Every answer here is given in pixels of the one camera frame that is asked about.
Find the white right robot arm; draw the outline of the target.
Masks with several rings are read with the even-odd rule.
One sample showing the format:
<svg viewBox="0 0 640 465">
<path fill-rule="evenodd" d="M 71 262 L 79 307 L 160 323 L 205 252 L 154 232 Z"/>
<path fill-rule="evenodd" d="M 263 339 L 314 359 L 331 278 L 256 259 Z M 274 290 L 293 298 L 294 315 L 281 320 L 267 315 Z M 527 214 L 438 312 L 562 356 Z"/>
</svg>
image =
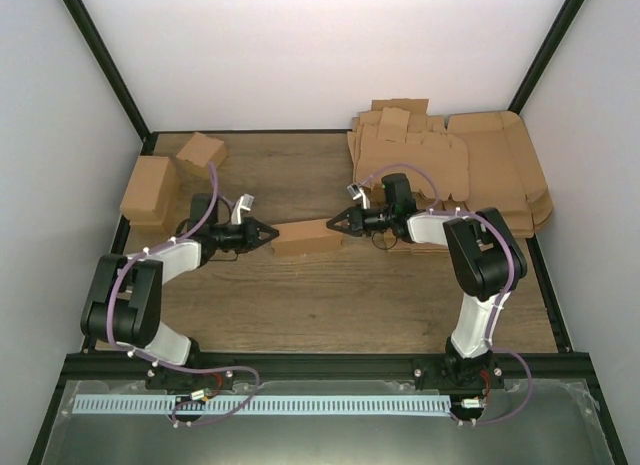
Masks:
<svg viewBox="0 0 640 465">
<path fill-rule="evenodd" d="M 364 186 L 351 184 L 348 192 L 356 204 L 329 219 L 326 227 L 353 237 L 390 231 L 409 244 L 448 249 L 463 300 L 457 325 L 446 341 L 443 375 L 455 387 L 468 387 L 487 374 L 497 320 L 527 274 L 526 259 L 497 209 L 421 210 L 405 174 L 388 174 L 381 185 L 385 201 L 375 208 Z"/>
</svg>

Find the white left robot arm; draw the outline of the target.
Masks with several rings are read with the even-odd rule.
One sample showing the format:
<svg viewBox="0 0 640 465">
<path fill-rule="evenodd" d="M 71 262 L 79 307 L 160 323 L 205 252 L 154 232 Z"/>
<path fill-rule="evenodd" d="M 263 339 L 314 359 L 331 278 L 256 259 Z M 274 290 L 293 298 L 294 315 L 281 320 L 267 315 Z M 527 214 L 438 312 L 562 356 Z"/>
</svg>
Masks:
<svg viewBox="0 0 640 465">
<path fill-rule="evenodd" d="M 253 200 L 245 194 L 230 205 L 198 193 L 181 223 L 186 230 L 137 254 L 102 256 L 80 318 L 83 335 L 169 367 L 170 378 L 181 388 L 196 387 L 205 366 L 193 356 L 197 343 L 162 322 L 163 286 L 203 267 L 218 252 L 241 255 L 277 238 L 276 228 L 247 214 Z M 218 220 L 219 204 L 227 204 L 225 222 Z"/>
</svg>

